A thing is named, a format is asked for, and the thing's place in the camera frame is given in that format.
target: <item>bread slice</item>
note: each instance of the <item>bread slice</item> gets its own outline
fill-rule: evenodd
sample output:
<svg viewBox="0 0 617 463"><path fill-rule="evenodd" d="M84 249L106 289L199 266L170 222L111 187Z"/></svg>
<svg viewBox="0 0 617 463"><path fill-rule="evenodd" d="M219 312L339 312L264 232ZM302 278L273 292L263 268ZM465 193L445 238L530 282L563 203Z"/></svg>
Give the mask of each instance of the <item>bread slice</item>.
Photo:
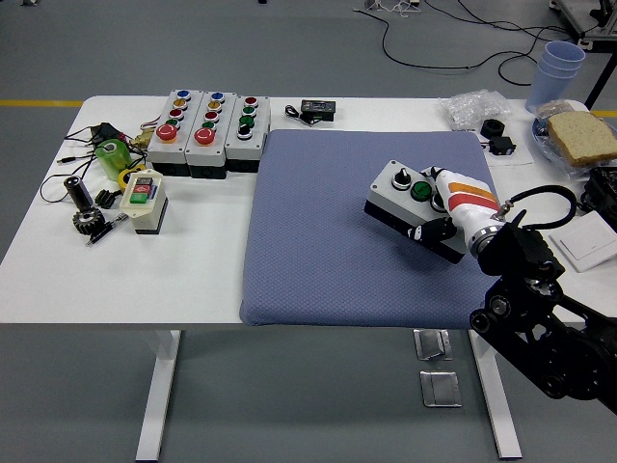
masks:
<svg viewBox="0 0 617 463"><path fill-rule="evenodd" d="M550 116L550 139L573 167L617 158L617 138L603 121L586 111Z"/></svg>

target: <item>metal gear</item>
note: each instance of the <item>metal gear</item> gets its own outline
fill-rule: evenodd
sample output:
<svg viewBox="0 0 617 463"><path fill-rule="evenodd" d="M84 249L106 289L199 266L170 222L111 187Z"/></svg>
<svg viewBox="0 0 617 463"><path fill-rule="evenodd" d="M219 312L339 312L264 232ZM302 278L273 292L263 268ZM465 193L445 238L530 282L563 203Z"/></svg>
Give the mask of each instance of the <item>metal gear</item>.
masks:
<svg viewBox="0 0 617 463"><path fill-rule="evenodd" d="M94 234L105 226L105 217L96 207L73 215L73 225L81 234Z"/></svg>

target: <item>stacked cups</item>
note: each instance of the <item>stacked cups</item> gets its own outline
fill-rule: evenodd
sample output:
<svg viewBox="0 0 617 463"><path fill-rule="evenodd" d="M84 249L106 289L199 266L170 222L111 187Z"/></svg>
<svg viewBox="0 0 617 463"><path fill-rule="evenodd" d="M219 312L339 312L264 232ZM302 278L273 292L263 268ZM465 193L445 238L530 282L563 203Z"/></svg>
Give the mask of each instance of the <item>stacked cups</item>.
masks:
<svg viewBox="0 0 617 463"><path fill-rule="evenodd" d="M585 52L566 41L550 41L538 62L525 108L535 113L538 106L560 98L577 76Z"/></svg>

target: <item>small black box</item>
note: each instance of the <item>small black box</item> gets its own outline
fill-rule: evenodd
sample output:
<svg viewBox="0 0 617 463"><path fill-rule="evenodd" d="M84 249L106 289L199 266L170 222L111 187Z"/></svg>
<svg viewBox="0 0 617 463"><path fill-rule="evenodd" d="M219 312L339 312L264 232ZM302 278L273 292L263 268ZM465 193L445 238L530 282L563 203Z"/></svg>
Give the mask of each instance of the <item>small black box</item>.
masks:
<svg viewBox="0 0 617 463"><path fill-rule="evenodd" d="M331 123L335 120L336 102L303 99L300 111L312 116L314 119Z"/></svg>

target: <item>blue fabric pad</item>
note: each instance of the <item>blue fabric pad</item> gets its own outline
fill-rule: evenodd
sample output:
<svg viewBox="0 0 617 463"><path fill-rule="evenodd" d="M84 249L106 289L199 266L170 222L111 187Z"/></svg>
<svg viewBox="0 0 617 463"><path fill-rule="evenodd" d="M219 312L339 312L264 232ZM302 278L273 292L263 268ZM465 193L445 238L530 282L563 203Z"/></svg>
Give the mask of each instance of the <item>blue fabric pad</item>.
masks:
<svg viewBox="0 0 617 463"><path fill-rule="evenodd" d="M275 130L259 165L240 317L249 325L469 328L495 281L454 265L364 213L395 159L493 182L467 132Z"/></svg>

